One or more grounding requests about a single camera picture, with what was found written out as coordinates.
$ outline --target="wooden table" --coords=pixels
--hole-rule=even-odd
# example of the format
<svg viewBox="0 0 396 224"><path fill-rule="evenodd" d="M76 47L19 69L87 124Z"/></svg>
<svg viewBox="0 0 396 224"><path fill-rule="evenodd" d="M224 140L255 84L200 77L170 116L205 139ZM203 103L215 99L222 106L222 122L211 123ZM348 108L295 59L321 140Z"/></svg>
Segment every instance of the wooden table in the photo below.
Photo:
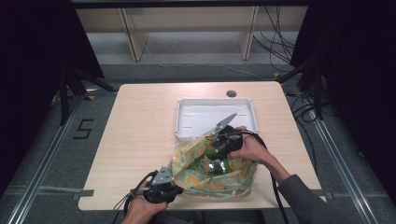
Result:
<svg viewBox="0 0 396 224"><path fill-rule="evenodd" d="M128 84L120 88L81 197L81 210L112 210L149 172L171 160L177 139L177 102L182 98L249 98L268 149L310 189L321 189L303 140L277 82ZM178 195L169 210L277 207L268 170L258 166L251 194L227 201Z"/></svg>

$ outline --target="gray carpet floor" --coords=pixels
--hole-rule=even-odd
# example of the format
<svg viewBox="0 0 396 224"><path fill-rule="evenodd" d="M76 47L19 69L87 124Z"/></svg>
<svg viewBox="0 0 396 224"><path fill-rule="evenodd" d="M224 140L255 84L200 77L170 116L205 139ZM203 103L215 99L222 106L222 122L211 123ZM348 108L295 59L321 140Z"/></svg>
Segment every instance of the gray carpet floor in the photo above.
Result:
<svg viewBox="0 0 396 224"><path fill-rule="evenodd" d="M105 58L108 55L98 54L98 58L100 57ZM269 63L219 62L210 65L195 63L195 66L187 66L188 64L192 63L183 63L183 66L177 67L164 67L156 63L145 62L102 63L101 66L106 76L105 82L114 87L119 87L124 83L265 81L273 78L273 73L278 72ZM285 64L277 64L277 67L282 70L292 69ZM298 91L296 84L299 78L300 76L297 76L285 82L282 85L284 92ZM89 82L85 82L84 85L87 89L97 88ZM117 97L116 92L102 90L93 91L90 95L94 95L93 100L87 98L78 107L25 223L111 223L116 215L114 211L83 212L78 209L78 192L84 187L108 116ZM292 106L291 110L304 104L304 101L297 97L287 97L287 100ZM379 223L394 223L396 220L395 205L382 189L366 160L357 155L356 152L359 149L343 121L337 117L335 108L329 104L323 108L323 111L324 122L333 141L340 149L351 173L367 197ZM47 119L43 123L34 145L30 148L6 194L0 201L0 223L7 223L15 204L32 179L59 129L60 115L60 102L55 100L53 106L49 108ZM81 136L81 133L78 132L78 125L83 119L92 120L84 122L84 128L92 129L92 131L87 139L76 139L75 137ZM301 125L298 127L307 152L313 164L318 167L320 184L325 192L332 195L332 199L328 199L328 204L346 214L353 223L363 223L361 215L347 193L347 189L329 156L328 149L318 134L315 122L302 121L302 124L306 132ZM312 139L312 147L309 144L308 136ZM262 211L267 223L283 223L278 209L263 209ZM287 214L290 223L298 223L290 209L287 209ZM117 223L121 223L122 219L123 215L120 215Z"/></svg>

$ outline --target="sleeve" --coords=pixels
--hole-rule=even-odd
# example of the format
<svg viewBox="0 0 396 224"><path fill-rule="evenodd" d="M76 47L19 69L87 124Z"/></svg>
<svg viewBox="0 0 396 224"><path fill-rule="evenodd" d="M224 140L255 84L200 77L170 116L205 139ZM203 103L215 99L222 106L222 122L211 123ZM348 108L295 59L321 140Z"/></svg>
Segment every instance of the sleeve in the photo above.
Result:
<svg viewBox="0 0 396 224"><path fill-rule="evenodd" d="M291 175L278 187L300 223L350 223L347 217L327 205L304 184Z"/></svg>

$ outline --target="white tray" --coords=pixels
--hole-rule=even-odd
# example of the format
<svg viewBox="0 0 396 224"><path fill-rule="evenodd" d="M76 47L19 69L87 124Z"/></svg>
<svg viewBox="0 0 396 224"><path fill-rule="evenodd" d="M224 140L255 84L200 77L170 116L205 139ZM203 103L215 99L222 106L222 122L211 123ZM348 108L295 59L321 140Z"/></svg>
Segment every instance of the white tray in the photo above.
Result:
<svg viewBox="0 0 396 224"><path fill-rule="evenodd" d="M176 137L183 141L188 137L201 136L233 113L237 116L229 125L246 126L248 130L259 133L253 103L248 98L182 99L177 107Z"/></svg>

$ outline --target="yellow patterned bag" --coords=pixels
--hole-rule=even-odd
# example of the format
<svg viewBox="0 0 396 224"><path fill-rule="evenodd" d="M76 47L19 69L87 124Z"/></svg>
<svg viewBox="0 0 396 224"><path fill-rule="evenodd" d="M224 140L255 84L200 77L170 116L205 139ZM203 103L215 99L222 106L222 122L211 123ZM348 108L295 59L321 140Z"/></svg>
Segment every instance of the yellow patterned bag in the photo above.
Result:
<svg viewBox="0 0 396 224"><path fill-rule="evenodd" d="M183 193L195 196L223 198L250 193L256 162L243 164L242 159L224 160L223 174L210 175L205 172L205 153L213 143L210 140L214 136L213 131L188 138L177 145L175 155L167 166L175 183L184 189Z"/></svg>

